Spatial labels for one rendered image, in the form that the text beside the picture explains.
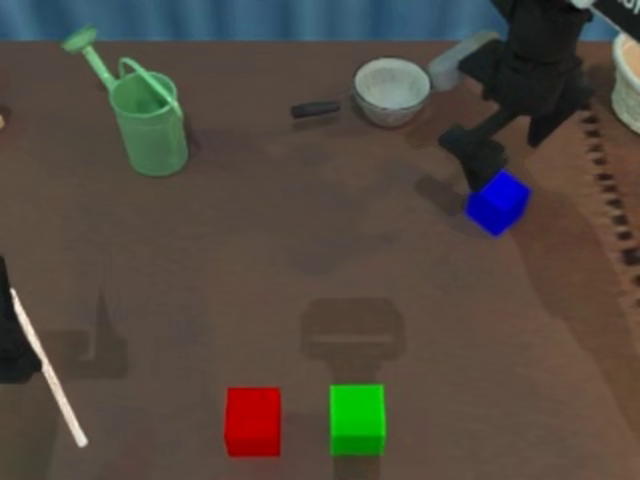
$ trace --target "black handle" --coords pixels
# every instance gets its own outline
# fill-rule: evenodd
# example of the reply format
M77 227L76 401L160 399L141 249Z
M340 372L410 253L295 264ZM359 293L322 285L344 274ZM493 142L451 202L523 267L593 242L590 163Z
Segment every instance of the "black handle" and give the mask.
M317 117L340 111L340 102L309 102L291 107L291 116L294 119Z

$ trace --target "white stick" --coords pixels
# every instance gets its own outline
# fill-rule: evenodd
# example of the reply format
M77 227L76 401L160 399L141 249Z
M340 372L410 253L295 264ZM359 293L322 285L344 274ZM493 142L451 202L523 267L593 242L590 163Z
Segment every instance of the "white stick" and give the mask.
M71 408L71 404L69 404L69 400L67 400L67 396L62 389L62 385L60 385L60 381L58 380L58 376L56 372L53 370L51 366L51 362L49 362L49 358L47 357L44 348L42 348L42 344L40 343L40 339L36 334L33 326L31 325L31 321L27 316L27 313L24 311L22 307L22 303L20 303L20 298L18 297L18 292L16 292L13 288L11 289L11 296L13 297L13 306L16 310L16 315L18 316L18 321L22 326L22 330L24 331L31 347L36 352L40 360L42 361L42 373L44 377L47 379L47 383L49 384L49 388L51 389L51 393L53 393L56 402L58 403L58 407L62 412L62 416L64 417L65 422L67 422L67 426L69 430L71 430L71 434L73 435L73 439L76 441L76 444L80 448L84 448L89 444L89 440L85 436L80 424L78 423L78 419L76 418L76 414L73 413L73 409Z

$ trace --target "blue wall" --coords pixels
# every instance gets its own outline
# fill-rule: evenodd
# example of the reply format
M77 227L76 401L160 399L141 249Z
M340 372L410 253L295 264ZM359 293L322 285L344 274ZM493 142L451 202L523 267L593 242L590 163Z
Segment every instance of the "blue wall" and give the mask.
M0 38L59 40L84 24L100 39L458 39L503 31L490 0L0 0ZM614 30L597 19L587 40Z

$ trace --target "watering can spout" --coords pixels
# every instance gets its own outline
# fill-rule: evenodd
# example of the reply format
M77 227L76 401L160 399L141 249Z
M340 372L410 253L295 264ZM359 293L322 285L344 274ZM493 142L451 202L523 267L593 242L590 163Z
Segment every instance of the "watering can spout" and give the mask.
M117 80L93 48L93 42L96 36L97 30L95 27L84 27L69 36L62 43L62 48L68 53L82 53L107 90L111 91Z

